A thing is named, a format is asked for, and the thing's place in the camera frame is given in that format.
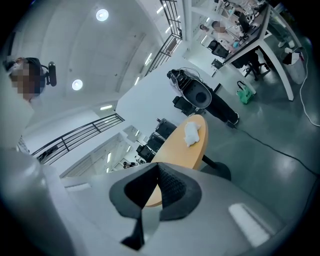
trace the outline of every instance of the oval table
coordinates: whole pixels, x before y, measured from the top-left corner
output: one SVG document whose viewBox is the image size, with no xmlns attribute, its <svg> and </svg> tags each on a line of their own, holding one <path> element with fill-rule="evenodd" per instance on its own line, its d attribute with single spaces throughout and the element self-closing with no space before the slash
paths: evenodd
<svg viewBox="0 0 320 256">
<path fill-rule="evenodd" d="M 200 141 L 187 147 L 184 140 L 185 126 L 187 122 L 195 122 L 201 125 L 198 130 Z M 204 159 L 205 150 L 208 144 L 208 124 L 206 120 L 199 114 L 195 114 L 187 118 L 180 124 L 173 133 L 166 139 L 159 151 L 154 156 L 151 163 L 169 163 L 194 170 L 198 170 L 201 161 Z M 155 207 L 162 204 L 161 191 L 157 185 L 145 206 Z"/>
</svg>

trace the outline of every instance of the green bag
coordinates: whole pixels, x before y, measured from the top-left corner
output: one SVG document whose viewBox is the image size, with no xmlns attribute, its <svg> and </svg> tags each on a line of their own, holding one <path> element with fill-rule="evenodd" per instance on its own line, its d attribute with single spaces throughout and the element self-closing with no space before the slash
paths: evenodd
<svg viewBox="0 0 320 256">
<path fill-rule="evenodd" d="M 247 104 L 254 95 L 252 94 L 250 89 L 243 82 L 238 81 L 238 82 L 236 82 L 236 84 L 239 87 L 239 90 L 237 91 L 236 95 L 238 95 L 240 101 L 243 104 Z"/>
</svg>

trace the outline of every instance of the black railing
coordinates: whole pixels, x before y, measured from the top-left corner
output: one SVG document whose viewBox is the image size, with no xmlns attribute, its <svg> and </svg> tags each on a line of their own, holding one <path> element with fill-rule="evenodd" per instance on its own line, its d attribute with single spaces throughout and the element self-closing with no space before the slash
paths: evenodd
<svg viewBox="0 0 320 256">
<path fill-rule="evenodd" d="M 81 145 L 92 137 L 114 127 L 124 121 L 118 114 L 112 114 L 96 121 L 89 122 L 77 129 L 54 139 L 32 155 L 37 157 L 42 164 L 51 165 L 69 151 Z"/>
<path fill-rule="evenodd" d="M 168 26 L 171 30 L 170 36 L 164 42 L 160 51 L 155 56 L 152 61 L 148 71 L 145 75 L 148 75 L 150 72 L 155 70 L 158 66 L 161 66 L 162 63 L 166 62 L 171 56 L 176 47 L 179 45 L 182 40 L 182 31 L 181 31 L 181 22 L 180 16 L 177 13 L 177 1 L 176 0 L 160 0 L 162 6 L 166 5 L 163 8 L 166 20 L 168 21 Z"/>
</svg>

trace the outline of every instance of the gray floor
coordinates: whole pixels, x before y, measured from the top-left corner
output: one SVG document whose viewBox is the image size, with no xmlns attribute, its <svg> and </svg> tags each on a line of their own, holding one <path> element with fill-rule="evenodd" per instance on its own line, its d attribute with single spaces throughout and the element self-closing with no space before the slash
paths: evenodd
<svg viewBox="0 0 320 256">
<path fill-rule="evenodd" d="M 277 47 L 278 43 L 273 36 L 266 41 L 277 55 L 284 50 Z M 308 79 L 302 91 L 303 101 L 309 116 L 320 124 L 318 68 L 308 41 L 302 38 L 301 43 L 309 55 Z M 217 92 L 239 113 L 237 127 L 299 158 L 317 172 L 320 165 L 320 127 L 313 126 L 304 114 L 299 94 L 301 85 L 290 81 L 294 100 L 289 101 L 275 69 L 271 69 L 259 81 L 254 81 L 252 75 L 248 78 L 257 91 L 248 105 L 242 104 L 236 95 L 229 94 L 223 87 Z M 305 207 L 315 177 L 296 160 L 274 152 L 243 132 L 227 127 L 209 113 L 204 117 L 209 127 L 205 154 L 213 161 L 227 164 L 232 182 L 265 204 L 284 222 L 288 223 L 298 217 Z"/>
</svg>

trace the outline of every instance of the ceiling light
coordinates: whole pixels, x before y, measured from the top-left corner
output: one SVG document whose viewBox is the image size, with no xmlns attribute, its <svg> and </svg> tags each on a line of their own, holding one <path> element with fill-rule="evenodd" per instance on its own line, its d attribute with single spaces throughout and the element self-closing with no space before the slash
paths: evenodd
<svg viewBox="0 0 320 256">
<path fill-rule="evenodd" d="M 156 11 L 156 13 L 158 14 L 158 13 L 160 13 L 163 9 L 164 9 L 164 7 L 166 7 L 167 6 L 167 4 L 165 3 L 163 6 L 161 6 L 157 11 Z"/>
<path fill-rule="evenodd" d="M 74 89 L 75 91 L 79 91 L 83 86 L 83 83 L 80 79 L 74 80 L 72 82 L 72 89 Z"/>
<path fill-rule="evenodd" d="M 201 43 L 200 43 L 200 44 L 202 44 L 202 42 L 203 42 L 206 38 L 207 38 L 207 36 L 205 36 L 205 37 L 204 37 L 204 39 L 202 39 L 202 41 L 201 41 Z"/>
<path fill-rule="evenodd" d="M 111 109 L 111 108 L 112 108 L 112 105 L 102 106 L 102 107 L 100 107 L 100 110 L 108 110 L 108 109 Z"/>
<path fill-rule="evenodd" d="M 108 157 L 106 159 L 106 162 L 109 163 L 110 162 L 110 158 L 111 158 L 111 153 L 108 154 Z"/>
<path fill-rule="evenodd" d="M 96 12 L 96 19 L 100 22 L 104 22 L 109 17 L 109 12 L 106 9 L 100 9 Z"/>
<path fill-rule="evenodd" d="M 138 76 L 138 77 L 136 78 L 136 80 L 135 80 L 134 85 L 136 85 L 136 84 L 139 82 L 139 79 L 140 79 L 140 77 Z"/>
<path fill-rule="evenodd" d="M 151 56 L 152 56 L 152 53 L 149 54 L 149 56 L 148 56 L 148 58 L 146 59 L 144 65 L 148 65 Z"/>
<path fill-rule="evenodd" d="M 172 24 L 170 25 L 170 27 L 168 27 L 165 31 L 165 33 L 168 33 L 169 29 L 172 27 Z"/>
</svg>

